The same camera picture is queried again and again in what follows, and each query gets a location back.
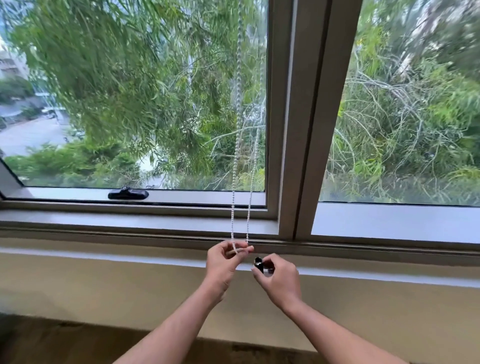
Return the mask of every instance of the foliage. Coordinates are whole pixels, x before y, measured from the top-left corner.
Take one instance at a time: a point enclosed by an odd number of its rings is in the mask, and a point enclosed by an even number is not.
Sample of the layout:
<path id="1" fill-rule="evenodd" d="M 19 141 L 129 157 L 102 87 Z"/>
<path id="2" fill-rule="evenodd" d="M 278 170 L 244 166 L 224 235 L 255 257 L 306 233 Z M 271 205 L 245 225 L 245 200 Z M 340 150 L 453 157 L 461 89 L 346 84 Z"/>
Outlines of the foliage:
<path id="1" fill-rule="evenodd" d="M 34 95 L 32 84 L 20 76 L 0 80 L 0 104 L 13 103 L 12 97 L 26 98 Z"/>
<path id="2" fill-rule="evenodd" d="M 242 2 L 244 127 L 263 132 L 266 1 Z M 233 0 L 18 0 L 9 40 L 93 143 L 148 157 L 163 187 L 227 189 L 235 148 Z M 243 134 L 240 174 L 255 133 Z M 258 167 L 264 168 L 264 136 Z"/>
<path id="3" fill-rule="evenodd" d="M 33 120 L 42 113 L 42 107 L 37 107 L 34 104 L 30 104 L 27 107 L 22 108 L 22 115 L 27 120 Z"/>
<path id="4" fill-rule="evenodd" d="M 479 10 L 364 1 L 322 200 L 480 205 Z"/>
<path id="5" fill-rule="evenodd" d="M 138 164 L 118 143 L 99 146 L 84 139 L 63 146 L 45 144 L 28 152 L 4 160 L 29 186 L 135 187 L 140 180 Z"/>

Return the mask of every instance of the pavement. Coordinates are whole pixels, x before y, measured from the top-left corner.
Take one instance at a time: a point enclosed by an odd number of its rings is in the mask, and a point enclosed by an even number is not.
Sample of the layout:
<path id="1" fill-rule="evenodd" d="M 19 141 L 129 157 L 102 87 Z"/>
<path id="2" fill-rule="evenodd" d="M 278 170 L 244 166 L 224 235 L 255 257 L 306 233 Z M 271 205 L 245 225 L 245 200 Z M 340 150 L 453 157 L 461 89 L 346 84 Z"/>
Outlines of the pavement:
<path id="1" fill-rule="evenodd" d="M 9 126 L 0 132 L 0 148 L 5 156 L 27 156 L 27 147 L 40 148 L 45 143 L 65 144 L 68 125 L 42 116 Z"/>

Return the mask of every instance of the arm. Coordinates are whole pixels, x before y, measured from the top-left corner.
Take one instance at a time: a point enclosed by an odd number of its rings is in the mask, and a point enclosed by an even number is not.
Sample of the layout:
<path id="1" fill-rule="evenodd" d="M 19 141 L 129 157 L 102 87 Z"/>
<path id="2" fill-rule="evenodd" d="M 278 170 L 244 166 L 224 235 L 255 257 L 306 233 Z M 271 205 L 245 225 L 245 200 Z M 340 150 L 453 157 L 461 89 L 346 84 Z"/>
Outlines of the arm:
<path id="1" fill-rule="evenodd" d="M 304 303 L 299 273 L 292 263 L 272 254 L 264 258 L 264 264 L 275 267 L 273 275 L 267 278 L 253 267 L 255 279 L 330 364 L 406 364 Z"/>
<path id="2" fill-rule="evenodd" d="M 246 242 L 236 242 L 236 245 L 243 248 L 237 255 L 228 254 L 232 249 L 230 241 L 212 247 L 200 287 L 114 364 L 180 364 L 208 314 L 222 300 L 238 264 L 253 251 L 253 246 L 247 246 Z"/>

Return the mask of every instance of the forearm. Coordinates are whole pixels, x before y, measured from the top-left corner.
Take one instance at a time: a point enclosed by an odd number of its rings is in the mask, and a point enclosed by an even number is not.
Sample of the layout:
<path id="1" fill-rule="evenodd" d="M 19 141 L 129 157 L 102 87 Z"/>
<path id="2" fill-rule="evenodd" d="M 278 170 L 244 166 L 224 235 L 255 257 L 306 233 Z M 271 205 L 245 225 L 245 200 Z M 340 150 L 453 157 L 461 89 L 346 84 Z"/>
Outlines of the forearm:
<path id="1" fill-rule="evenodd" d="M 216 292 L 203 283 L 159 327 L 115 364 L 180 364 L 216 302 Z"/>
<path id="2" fill-rule="evenodd" d="M 330 364 L 406 364 L 302 301 L 284 311 Z"/>

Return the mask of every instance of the floor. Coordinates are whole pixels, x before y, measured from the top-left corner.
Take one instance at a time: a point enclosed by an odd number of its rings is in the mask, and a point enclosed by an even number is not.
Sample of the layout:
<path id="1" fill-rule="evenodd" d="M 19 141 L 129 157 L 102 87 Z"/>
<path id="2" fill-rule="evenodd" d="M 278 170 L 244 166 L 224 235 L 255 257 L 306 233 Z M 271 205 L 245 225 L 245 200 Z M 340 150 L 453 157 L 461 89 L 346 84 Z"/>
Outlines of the floor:
<path id="1" fill-rule="evenodd" d="M 32 317 L 0 316 L 0 364 L 112 363 L 147 333 Z M 324 364 L 312 352 L 197 339 L 185 364 Z"/>

